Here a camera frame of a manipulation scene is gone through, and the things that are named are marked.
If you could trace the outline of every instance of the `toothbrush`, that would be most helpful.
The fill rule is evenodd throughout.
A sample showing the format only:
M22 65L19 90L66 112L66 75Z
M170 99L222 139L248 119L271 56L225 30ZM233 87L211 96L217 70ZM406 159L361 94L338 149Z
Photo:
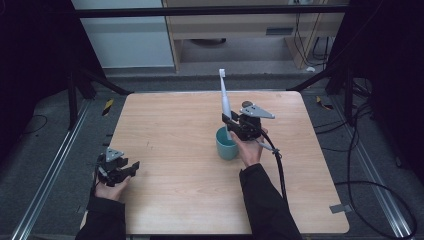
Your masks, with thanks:
M221 77L222 112L227 117L231 118L230 101L228 100L227 91L225 90L225 84L224 84L225 69L219 69L219 76ZM228 132L228 129L227 129L227 138L228 140L232 140L230 132Z

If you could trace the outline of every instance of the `black sleeve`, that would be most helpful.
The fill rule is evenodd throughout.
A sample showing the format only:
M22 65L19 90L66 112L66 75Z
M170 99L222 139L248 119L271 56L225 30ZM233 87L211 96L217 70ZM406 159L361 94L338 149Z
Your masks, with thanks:
M84 227L75 240L125 240L125 205L91 197Z
M302 239L288 205L261 164L241 171L240 183L255 239Z

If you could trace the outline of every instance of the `table surface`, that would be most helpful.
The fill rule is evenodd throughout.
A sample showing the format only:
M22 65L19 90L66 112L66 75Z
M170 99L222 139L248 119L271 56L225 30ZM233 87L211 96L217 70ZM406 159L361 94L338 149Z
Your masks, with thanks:
M245 100L275 114L262 119L281 150L290 210L301 233L345 233L340 204L303 99L297 92L228 92L232 110ZM250 234L237 157L222 160L215 133L220 92L139 93L128 96L110 147L123 151L137 175L122 196L128 234ZM280 191L275 157L261 163Z

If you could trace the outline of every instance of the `teal mug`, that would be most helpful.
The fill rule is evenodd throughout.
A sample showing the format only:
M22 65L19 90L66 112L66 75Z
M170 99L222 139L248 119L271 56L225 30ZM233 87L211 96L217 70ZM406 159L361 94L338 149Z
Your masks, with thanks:
M238 155L237 144L233 140L228 140L226 127L216 132L216 148L219 156L224 160L234 159Z

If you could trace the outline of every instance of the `wall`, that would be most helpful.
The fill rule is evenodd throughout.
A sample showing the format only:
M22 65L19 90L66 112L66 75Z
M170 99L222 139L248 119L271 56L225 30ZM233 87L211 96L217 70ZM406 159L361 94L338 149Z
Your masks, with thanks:
M162 7L160 0L72 0L72 3L76 9ZM106 74L174 68L164 17L87 18L81 21Z

